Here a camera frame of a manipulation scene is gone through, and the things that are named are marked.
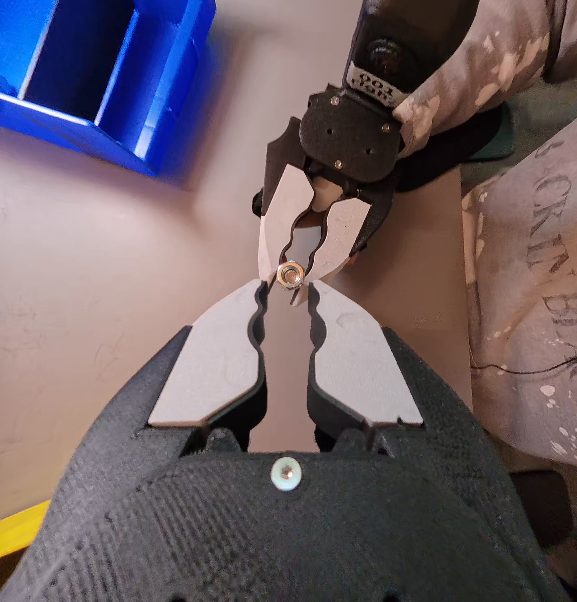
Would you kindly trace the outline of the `yellow plastic bin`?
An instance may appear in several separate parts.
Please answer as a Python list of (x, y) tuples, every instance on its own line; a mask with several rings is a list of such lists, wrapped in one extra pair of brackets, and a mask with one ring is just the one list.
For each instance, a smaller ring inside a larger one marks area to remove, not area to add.
[(44, 501), (0, 520), (0, 559), (31, 545), (50, 503)]

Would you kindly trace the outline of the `blue plastic bin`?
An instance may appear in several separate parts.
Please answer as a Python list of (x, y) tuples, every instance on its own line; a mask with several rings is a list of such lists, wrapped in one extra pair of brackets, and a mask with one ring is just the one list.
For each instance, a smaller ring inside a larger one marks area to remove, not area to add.
[(156, 177), (215, 1), (0, 1), (0, 126)]

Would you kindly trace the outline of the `silver hex nut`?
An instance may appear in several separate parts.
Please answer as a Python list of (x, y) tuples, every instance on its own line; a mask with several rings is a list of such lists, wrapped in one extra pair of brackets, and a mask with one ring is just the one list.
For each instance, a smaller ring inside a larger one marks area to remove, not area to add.
[(305, 280), (305, 271), (296, 261), (286, 261), (277, 267), (276, 281), (285, 290), (299, 289)]

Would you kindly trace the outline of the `person's right forearm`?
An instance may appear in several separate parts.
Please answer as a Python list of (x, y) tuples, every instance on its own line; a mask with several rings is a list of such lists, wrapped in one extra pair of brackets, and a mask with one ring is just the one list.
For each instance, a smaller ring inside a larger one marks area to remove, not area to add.
[(394, 110), (405, 158), (542, 79), (577, 77), (577, 1), (480, 1), (454, 54)]

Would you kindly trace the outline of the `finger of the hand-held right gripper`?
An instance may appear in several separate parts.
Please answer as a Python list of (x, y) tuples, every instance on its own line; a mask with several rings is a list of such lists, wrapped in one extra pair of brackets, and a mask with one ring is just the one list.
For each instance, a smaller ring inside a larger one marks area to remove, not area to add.
[(292, 242), (295, 224), (310, 209), (314, 188), (305, 172), (286, 165), (259, 230), (259, 278), (273, 282)]
[(304, 283), (332, 277), (347, 264), (370, 209), (369, 203), (358, 198), (337, 200), (328, 208)]

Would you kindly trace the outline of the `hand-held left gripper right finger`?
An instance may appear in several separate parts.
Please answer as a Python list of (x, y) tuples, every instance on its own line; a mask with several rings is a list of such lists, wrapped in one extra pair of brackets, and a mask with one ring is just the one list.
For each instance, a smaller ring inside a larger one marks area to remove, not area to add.
[(307, 412), (321, 452), (343, 433), (365, 443), (383, 428), (423, 429), (423, 417), (380, 323), (327, 283), (308, 286), (313, 352), (307, 379)]

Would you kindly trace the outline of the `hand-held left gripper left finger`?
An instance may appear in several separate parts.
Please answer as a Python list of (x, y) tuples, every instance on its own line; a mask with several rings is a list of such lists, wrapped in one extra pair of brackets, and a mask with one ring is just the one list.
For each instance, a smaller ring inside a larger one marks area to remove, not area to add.
[(267, 284), (253, 279), (194, 322), (148, 419), (150, 427), (229, 430), (241, 451), (267, 411), (261, 344)]

